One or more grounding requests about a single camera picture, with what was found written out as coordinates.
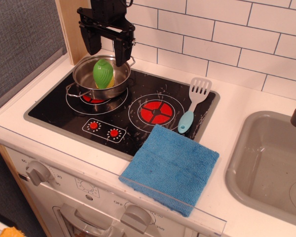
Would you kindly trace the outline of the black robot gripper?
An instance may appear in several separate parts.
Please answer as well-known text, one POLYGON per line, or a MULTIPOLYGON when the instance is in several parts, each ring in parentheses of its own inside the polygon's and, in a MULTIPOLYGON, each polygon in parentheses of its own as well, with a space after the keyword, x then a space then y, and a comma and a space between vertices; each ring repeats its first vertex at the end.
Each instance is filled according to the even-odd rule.
POLYGON ((113 40, 115 61, 122 66, 131 57, 135 26, 126 19, 132 1, 92 0, 90 8, 80 7, 79 27, 86 50, 94 55, 102 48, 101 37, 113 40))

